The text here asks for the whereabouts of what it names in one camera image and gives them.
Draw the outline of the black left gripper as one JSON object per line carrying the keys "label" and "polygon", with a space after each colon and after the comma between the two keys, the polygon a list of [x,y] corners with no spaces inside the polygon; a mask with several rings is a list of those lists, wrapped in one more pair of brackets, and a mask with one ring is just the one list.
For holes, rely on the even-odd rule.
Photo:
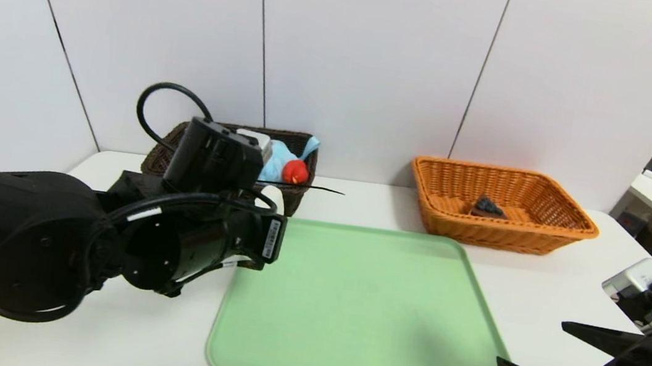
{"label": "black left gripper", "polygon": [[175,222],[179,253],[170,280],[191,281],[195,275],[245,261],[264,268],[277,261],[288,220],[228,207],[196,207]]}

